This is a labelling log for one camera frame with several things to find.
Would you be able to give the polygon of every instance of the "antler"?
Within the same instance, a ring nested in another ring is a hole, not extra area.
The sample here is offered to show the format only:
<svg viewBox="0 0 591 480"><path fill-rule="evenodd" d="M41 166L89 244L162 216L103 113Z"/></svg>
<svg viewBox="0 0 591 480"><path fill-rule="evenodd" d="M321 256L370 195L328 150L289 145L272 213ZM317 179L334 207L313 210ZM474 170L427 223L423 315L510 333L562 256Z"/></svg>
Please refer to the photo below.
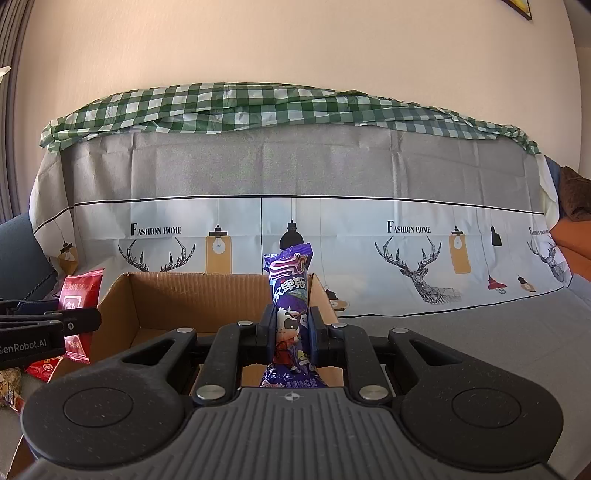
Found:
<svg viewBox="0 0 591 480"><path fill-rule="evenodd" d="M397 267L399 267L402 270L405 270L406 272L410 272L410 270L408 269L406 263L404 263L403 261L400 260L400 255L398 253L398 249L396 250L396 259L394 259L392 257L392 255L389 253L388 251L388 244L390 243L390 240L394 238L394 236L391 236L390 239L384 244L384 253L382 253L378 247L378 244L376 242L374 242L375 245L375 249L378 251L378 253L380 254L380 256L388 263L391 263L392 265L396 265Z"/></svg>
<svg viewBox="0 0 591 480"><path fill-rule="evenodd" d="M554 259L556 255L556 244L554 242L548 244L548 258Z"/></svg>
<svg viewBox="0 0 591 480"><path fill-rule="evenodd" d="M184 247L184 245L180 242L180 240L178 238L175 237L174 239L181 246L181 256L178 257L177 262L175 264L173 264L173 255L171 252L168 252L168 258L170 260L165 266L160 268L161 272L169 272L171 270L174 270L175 268L182 267L184 264L186 264L189 261L189 259L193 255L193 252L195 251L195 246L197 244L193 245L193 249L191 250L191 253L189 253L189 256L187 256L187 249Z"/></svg>
<svg viewBox="0 0 591 480"><path fill-rule="evenodd" d="M549 255L547 257L543 257L542 254L538 251L538 249L534 246L534 238L532 237L529 242L527 242L527 246L530 248L531 252L534 255L538 255L541 258L542 262L548 263L548 259L554 256L554 249L556 248L556 244L554 246L550 246Z"/></svg>
<svg viewBox="0 0 591 480"><path fill-rule="evenodd" d="M417 273L421 273L423 268L429 265L429 263L435 262L441 251L441 242L439 242L439 250L436 251L435 245L431 242L431 239L428 236L427 240L429 240L429 243L431 244L431 253L429 254L429 258L427 258L425 250L421 249L421 252L423 252L423 259L418 263Z"/></svg>
<svg viewBox="0 0 591 480"><path fill-rule="evenodd" d="M131 249L133 248L136 241L137 238L131 242L131 245L127 248L127 255L124 255L123 250L121 250L121 246L118 245L119 253L129 265L139 269L142 272L147 272L150 268L144 263L144 252L142 251L142 254L139 256L139 262L135 259L135 257L132 256Z"/></svg>

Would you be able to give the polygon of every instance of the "lollipop package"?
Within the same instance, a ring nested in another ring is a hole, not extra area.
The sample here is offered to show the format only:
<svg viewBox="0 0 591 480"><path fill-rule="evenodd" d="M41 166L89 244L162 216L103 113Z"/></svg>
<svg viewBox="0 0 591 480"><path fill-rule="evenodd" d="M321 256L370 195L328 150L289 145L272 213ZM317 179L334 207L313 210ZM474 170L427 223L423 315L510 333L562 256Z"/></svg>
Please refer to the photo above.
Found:
<svg viewBox="0 0 591 480"><path fill-rule="evenodd" d="M265 270L277 306L275 356L262 377L262 387L314 388L326 384L309 361L308 279L310 244L265 255Z"/></svg>

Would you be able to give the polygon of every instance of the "pendant lamp illustration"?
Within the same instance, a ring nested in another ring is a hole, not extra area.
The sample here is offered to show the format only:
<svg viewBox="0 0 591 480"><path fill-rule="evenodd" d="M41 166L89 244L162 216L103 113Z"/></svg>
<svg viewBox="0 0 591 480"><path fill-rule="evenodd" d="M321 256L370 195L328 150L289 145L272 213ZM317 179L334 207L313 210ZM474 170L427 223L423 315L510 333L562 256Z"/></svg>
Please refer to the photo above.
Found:
<svg viewBox="0 0 591 480"><path fill-rule="evenodd" d="M453 271L456 274L472 272L466 248L466 235L457 229L457 225L449 236L449 252L452 256Z"/></svg>
<svg viewBox="0 0 591 480"><path fill-rule="evenodd" d="M326 296L330 300L330 306L333 307L333 310L336 312L342 312L349 306L348 301L339 300L339 298L336 296L336 293L330 291L328 288L326 289Z"/></svg>
<svg viewBox="0 0 591 480"><path fill-rule="evenodd" d="M525 291L528 291L530 293L536 291L535 287L531 283L527 282L522 276L519 275L517 277L517 280L519 280L521 288L523 288Z"/></svg>
<svg viewBox="0 0 591 480"><path fill-rule="evenodd" d="M205 273L232 273L232 238L219 225L219 199L217 227L205 237Z"/></svg>
<svg viewBox="0 0 591 480"><path fill-rule="evenodd" d="M505 290L507 285L504 283L497 282L494 278L490 275L488 276L488 289L489 290L496 290L498 293L507 293Z"/></svg>
<svg viewBox="0 0 591 480"><path fill-rule="evenodd" d="M495 227L491 225L491 242L494 247L501 247L503 242L501 242L501 236L495 232Z"/></svg>
<svg viewBox="0 0 591 480"><path fill-rule="evenodd" d="M294 245L301 245L304 243L304 238L297 231L297 225L294 222L294 201L291 199L291 220L287 222L287 232L283 234L279 240L279 248L285 250Z"/></svg>
<svg viewBox="0 0 591 480"><path fill-rule="evenodd" d="M78 267L78 252L76 247L64 240L64 246L57 257L61 269L66 275L72 275Z"/></svg>

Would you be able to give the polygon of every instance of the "curtain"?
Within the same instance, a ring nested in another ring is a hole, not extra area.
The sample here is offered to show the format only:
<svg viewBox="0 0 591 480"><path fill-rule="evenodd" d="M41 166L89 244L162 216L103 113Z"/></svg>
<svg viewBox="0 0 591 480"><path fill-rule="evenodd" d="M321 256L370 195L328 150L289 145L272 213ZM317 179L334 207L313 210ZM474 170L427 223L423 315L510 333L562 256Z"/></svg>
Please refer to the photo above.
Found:
<svg viewBox="0 0 591 480"><path fill-rule="evenodd" d="M14 158L14 98L22 39L34 0L0 4L0 67L12 70L0 83L0 223L19 215Z"/></svg>

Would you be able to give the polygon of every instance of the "blue sofa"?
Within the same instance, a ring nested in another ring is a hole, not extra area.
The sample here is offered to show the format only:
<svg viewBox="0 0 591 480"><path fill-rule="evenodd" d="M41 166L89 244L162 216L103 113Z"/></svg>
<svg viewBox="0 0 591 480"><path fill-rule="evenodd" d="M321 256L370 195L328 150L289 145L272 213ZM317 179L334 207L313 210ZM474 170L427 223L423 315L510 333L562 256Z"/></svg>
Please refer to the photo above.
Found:
<svg viewBox="0 0 591 480"><path fill-rule="evenodd" d="M28 213L0 225L0 299L40 300L56 279L57 272L35 240Z"/></svg>

